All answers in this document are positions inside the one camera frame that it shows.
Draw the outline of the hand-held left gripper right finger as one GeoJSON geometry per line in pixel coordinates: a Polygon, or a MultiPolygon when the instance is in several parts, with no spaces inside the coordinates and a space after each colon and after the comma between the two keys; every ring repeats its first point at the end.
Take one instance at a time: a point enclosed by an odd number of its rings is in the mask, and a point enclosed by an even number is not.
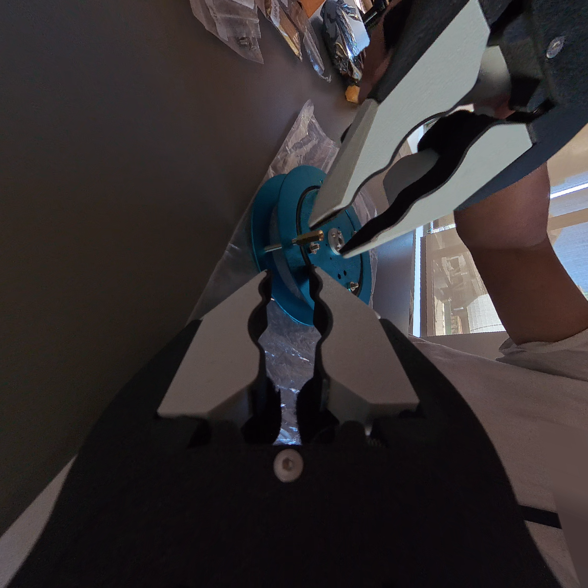
{"type": "Polygon", "coordinates": [[[301,440],[330,440],[348,422],[373,423],[419,404],[378,314],[324,270],[312,267],[313,324],[320,333],[313,376],[298,393],[301,440]]]}

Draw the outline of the large glass window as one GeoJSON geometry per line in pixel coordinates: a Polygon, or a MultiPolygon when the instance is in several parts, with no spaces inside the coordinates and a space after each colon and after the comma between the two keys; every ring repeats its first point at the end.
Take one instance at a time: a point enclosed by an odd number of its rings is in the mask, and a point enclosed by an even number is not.
{"type": "Polygon", "coordinates": [[[425,337],[503,332],[453,214],[418,227],[414,237],[412,333],[425,337]]]}

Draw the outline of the person's right hand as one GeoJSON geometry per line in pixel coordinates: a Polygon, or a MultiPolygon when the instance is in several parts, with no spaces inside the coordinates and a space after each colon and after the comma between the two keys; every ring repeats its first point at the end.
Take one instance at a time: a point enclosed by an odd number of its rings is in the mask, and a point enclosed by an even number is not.
{"type": "Polygon", "coordinates": [[[366,49],[364,59],[364,72],[360,85],[359,101],[363,102],[385,73],[390,59],[392,49],[386,48],[384,18],[382,17],[377,26],[372,30],[371,41],[366,49]]]}

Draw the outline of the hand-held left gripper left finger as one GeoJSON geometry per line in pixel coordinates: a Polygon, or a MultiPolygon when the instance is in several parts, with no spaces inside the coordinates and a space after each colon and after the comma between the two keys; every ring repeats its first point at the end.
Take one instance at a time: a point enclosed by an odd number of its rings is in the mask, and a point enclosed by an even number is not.
{"type": "Polygon", "coordinates": [[[246,442],[275,442],[281,395],[259,338],[268,327],[272,273],[264,270],[198,321],[157,414],[237,425],[246,442]]]}

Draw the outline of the assembly guide sheet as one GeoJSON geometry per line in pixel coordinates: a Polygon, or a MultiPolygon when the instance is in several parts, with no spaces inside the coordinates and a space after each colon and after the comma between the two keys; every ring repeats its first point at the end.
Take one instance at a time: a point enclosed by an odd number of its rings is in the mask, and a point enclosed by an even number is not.
{"type": "Polygon", "coordinates": [[[26,561],[54,510],[75,455],[1,536],[1,587],[26,561]]]}

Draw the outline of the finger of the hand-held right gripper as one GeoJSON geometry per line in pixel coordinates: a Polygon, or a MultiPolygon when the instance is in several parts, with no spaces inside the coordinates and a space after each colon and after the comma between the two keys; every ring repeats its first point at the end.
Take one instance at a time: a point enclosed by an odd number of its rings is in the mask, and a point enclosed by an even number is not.
{"type": "Polygon", "coordinates": [[[423,123],[462,105],[493,115],[511,81],[498,48],[489,48],[500,1],[398,1],[383,16],[388,49],[357,114],[342,137],[315,200],[309,225],[347,208],[368,180],[393,160],[423,123]]]}
{"type": "Polygon", "coordinates": [[[389,207],[350,238],[342,256],[361,254],[450,214],[531,147],[523,123],[473,112],[440,118],[417,152],[386,173],[389,207]]]}

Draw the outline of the beige roller blind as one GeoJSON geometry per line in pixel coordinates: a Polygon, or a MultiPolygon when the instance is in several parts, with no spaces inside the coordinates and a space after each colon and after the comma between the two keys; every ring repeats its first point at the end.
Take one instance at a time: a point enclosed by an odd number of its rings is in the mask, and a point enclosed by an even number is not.
{"type": "Polygon", "coordinates": [[[587,127],[548,161],[548,234],[556,255],[587,298],[587,127]]]}

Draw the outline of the pile of small hardware bags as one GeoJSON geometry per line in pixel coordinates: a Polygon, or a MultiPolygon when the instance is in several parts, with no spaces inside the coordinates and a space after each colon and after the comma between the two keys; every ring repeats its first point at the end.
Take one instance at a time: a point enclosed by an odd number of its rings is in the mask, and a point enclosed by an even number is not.
{"type": "Polygon", "coordinates": [[[259,16],[263,15],[303,61],[307,57],[318,77],[330,82],[315,29],[298,1],[190,1],[196,19],[241,57],[263,63],[259,16]]]}

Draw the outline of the clear plastic bag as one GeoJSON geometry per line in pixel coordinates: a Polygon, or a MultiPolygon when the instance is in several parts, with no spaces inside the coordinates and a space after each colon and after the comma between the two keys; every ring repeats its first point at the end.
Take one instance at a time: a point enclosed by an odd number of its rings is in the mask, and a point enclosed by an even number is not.
{"type": "MultiPolygon", "coordinates": [[[[313,101],[308,99],[262,183],[279,173],[290,172],[298,165],[312,165],[326,172],[338,150],[336,143],[320,127],[314,115],[313,101]]],[[[252,205],[253,201],[250,201],[236,225],[189,321],[201,318],[259,273],[251,244],[252,205]]],[[[296,398],[302,386],[313,376],[315,345],[320,334],[313,325],[301,325],[287,317],[274,301],[267,306],[267,314],[268,327],[259,342],[266,353],[268,377],[281,394],[282,423],[276,443],[299,445],[296,398]]]]}

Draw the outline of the grey desk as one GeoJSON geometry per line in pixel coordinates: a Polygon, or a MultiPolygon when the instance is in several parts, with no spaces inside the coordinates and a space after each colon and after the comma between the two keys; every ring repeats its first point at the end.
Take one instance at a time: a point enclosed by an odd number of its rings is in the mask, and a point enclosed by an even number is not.
{"type": "Polygon", "coordinates": [[[305,102],[352,121],[260,24],[263,64],[189,1],[1,1],[1,533],[186,324],[305,102]]]}

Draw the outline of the bubble wrapped black part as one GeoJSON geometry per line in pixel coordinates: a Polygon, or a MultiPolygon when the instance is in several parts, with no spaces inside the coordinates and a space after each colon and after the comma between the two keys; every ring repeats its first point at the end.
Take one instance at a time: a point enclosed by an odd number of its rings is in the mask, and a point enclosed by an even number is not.
{"type": "Polygon", "coordinates": [[[320,10],[322,38],[334,69],[351,85],[364,72],[364,51],[370,38],[355,1],[325,1],[320,10]]]}

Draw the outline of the blue turntable bearing assembly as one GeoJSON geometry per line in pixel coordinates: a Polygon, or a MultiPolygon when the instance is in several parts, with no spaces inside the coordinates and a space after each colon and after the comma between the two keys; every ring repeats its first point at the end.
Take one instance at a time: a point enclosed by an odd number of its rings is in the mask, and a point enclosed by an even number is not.
{"type": "Polygon", "coordinates": [[[355,210],[345,209],[320,228],[322,240],[313,240],[303,245],[300,251],[306,263],[321,268],[351,294],[368,304],[372,286],[370,255],[358,254],[344,258],[341,254],[343,246],[360,228],[355,210]]]}

